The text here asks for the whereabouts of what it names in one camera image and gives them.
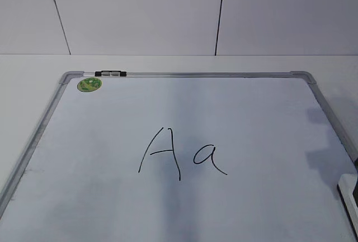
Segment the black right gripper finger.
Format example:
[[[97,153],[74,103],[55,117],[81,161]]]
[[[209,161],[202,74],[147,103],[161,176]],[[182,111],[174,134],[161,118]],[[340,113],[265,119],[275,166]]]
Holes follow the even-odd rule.
[[[358,171],[358,158],[354,161],[354,166],[355,166],[356,170]]]

